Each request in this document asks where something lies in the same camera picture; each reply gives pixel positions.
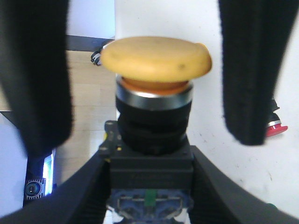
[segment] green tab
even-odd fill
[[[156,189],[146,189],[145,190],[144,206],[145,207],[155,207],[156,196],[157,196]]]

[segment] wooden floor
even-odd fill
[[[90,62],[92,52],[68,51],[73,104],[71,137],[57,149],[54,182],[60,185],[74,174],[103,141],[104,122],[116,119],[115,74]],[[0,111],[9,106],[0,89]]]

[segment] white wall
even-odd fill
[[[285,55],[275,99],[289,130],[260,147],[240,145],[222,118],[221,33],[216,0],[117,0],[116,39],[157,35],[205,44],[213,68],[194,81],[188,136],[233,181],[262,200],[299,217],[299,19]]]
[[[0,114],[0,217],[23,207],[26,168],[17,129]]]
[[[114,37],[114,0],[70,0],[67,35]]]

